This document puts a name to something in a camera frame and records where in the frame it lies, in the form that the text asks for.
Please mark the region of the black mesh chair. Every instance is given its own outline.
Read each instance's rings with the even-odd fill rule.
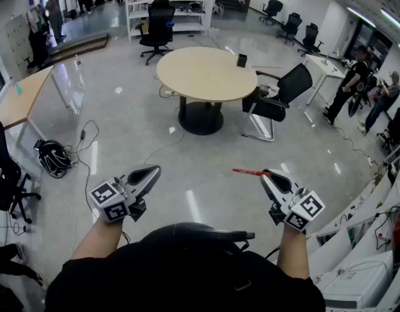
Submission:
[[[278,15],[278,13],[284,7],[284,4],[278,0],[269,0],[266,9],[265,9],[265,6],[266,6],[266,4],[263,4],[262,12],[266,13],[266,16],[261,16],[259,18],[259,20],[260,21],[262,20],[262,22],[266,22],[266,24],[268,21],[271,21],[272,25],[274,25],[275,20],[273,19],[273,17]]]
[[[298,32],[298,27],[302,23],[302,20],[297,13],[292,13],[288,17],[288,22],[281,26],[281,29],[285,32],[283,36],[277,36],[277,38],[285,38],[285,44],[290,41],[292,45],[295,45],[293,40],[289,36],[295,36]]]
[[[145,65],[149,65],[151,60],[156,55],[163,56],[165,52],[171,52],[171,49],[160,49],[159,46],[165,46],[172,41],[172,18],[175,14],[175,7],[169,5],[169,0],[155,0],[149,7],[149,29],[148,34],[144,34],[142,24],[136,26],[140,30],[142,39],[140,44],[143,46],[153,47],[151,51],[145,51],[140,54],[143,56],[151,53],[151,56],[146,61]]]
[[[30,218],[25,215],[25,209],[22,205],[22,199],[34,196],[36,199],[40,200],[41,195],[38,193],[25,193],[24,189],[26,179],[30,179],[29,174],[25,174],[23,179],[21,179],[21,169],[9,155],[6,145],[6,136],[3,125],[0,122],[0,210],[8,211],[10,205],[10,215],[12,218],[16,218],[14,210],[16,205],[19,205],[22,217],[26,223],[32,223]]]
[[[388,128],[383,133],[377,133],[377,136],[383,138],[382,148],[386,148],[391,153],[400,143],[400,107],[397,108],[395,117],[393,119],[389,117],[389,119]]]
[[[247,112],[247,114],[241,126],[241,134],[244,137],[272,142],[274,140],[273,120],[281,122],[285,119],[289,103],[312,87],[312,78],[303,64],[299,64],[282,78],[260,71],[257,71],[256,74],[277,79],[279,93],[275,97],[267,98],[268,92],[263,90],[262,86],[259,86],[251,95],[242,100],[243,112]],[[261,130],[262,123],[257,121],[255,115],[270,119],[270,131],[268,133]],[[259,135],[245,133],[245,127],[249,120],[252,120],[258,128]]]
[[[320,53],[319,47],[321,44],[324,44],[322,41],[319,41],[318,46],[315,46],[315,40],[317,39],[318,36],[318,26],[315,25],[314,23],[311,23],[310,25],[306,26],[305,29],[305,38],[302,41],[304,44],[305,49],[298,49],[298,52],[303,52],[301,55],[302,57],[305,55],[311,55],[312,53]]]

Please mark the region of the black helmet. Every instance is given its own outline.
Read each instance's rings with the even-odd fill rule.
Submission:
[[[70,153],[59,142],[39,140],[34,149],[39,152],[39,160],[51,177],[62,178],[71,168]]]

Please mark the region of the white desk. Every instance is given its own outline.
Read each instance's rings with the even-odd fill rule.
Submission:
[[[48,67],[17,82],[16,84],[22,89],[21,94],[18,94],[14,85],[6,91],[2,102],[0,103],[0,121],[5,129],[9,129],[24,122],[29,122],[29,125],[35,130],[40,138],[47,140],[45,135],[32,120],[31,111],[36,98],[44,87],[46,81],[49,79],[49,76],[51,76],[55,88],[57,89],[65,107],[69,107],[62,95],[57,81],[55,80],[53,69],[54,66]]]
[[[345,75],[342,72],[340,72],[331,61],[327,61],[327,65],[324,65],[324,60],[325,58],[316,57],[313,55],[306,55],[305,57],[304,66],[306,67],[308,67],[307,65],[317,66],[317,68],[321,71],[321,77],[316,82],[314,82],[315,80],[313,80],[314,91],[309,100],[306,102],[307,105],[311,104],[312,100],[314,99],[315,95],[318,94],[318,91],[323,86],[327,77],[330,77],[332,79],[338,79],[339,80],[338,85],[341,83],[341,80],[343,80],[345,77]]]

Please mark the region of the wooden desk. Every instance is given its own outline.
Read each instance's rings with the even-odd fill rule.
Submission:
[[[258,85],[256,72],[236,64],[236,55],[211,47],[177,49],[159,61],[158,78],[180,95],[178,118],[184,129],[196,135],[217,132],[223,125],[222,102],[253,92]],[[187,104],[187,98],[199,101]]]
[[[327,77],[330,77],[332,79],[338,79],[339,80],[339,85],[341,83],[341,80],[344,79],[345,75],[340,72],[335,65],[327,60],[327,65],[324,65],[324,60],[325,58],[321,57],[316,57],[315,55],[306,55],[305,56],[305,61],[304,61],[304,66],[308,67],[308,64],[315,65],[318,67],[318,69],[321,71],[322,75],[319,78],[317,82],[314,82],[314,87],[315,90],[313,91],[311,97],[309,100],[306,102],[307,105],[311,104],[312,100],[314,99],[315,95],[318,94],[318,91],[321,89],[323,86],[325,80]]]
[[[39,130],[38,126],[33,122],[31,111],[36,98],[44,87],[49,76],[51,76],[55,88],[57,89],[65,107],[69,106],[62,96],[61,90],[54,78],[53,69],[54,66],[48,67],[38,73],[28,76],[20,82],[17,82],[16,84],[22,89],[20,95],[16,91],[16,85],[13,85],[6,91],[2,102],[0,103],[0,121],[5,129],[9,129],[24,122],[29,122],[36,133],[44,140],[47,140],[44,134]]]

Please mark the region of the small black box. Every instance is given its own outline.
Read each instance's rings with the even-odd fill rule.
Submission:
[[[247,55],[239,54],[239,58],[237,58],[237,67],[246,67]]]

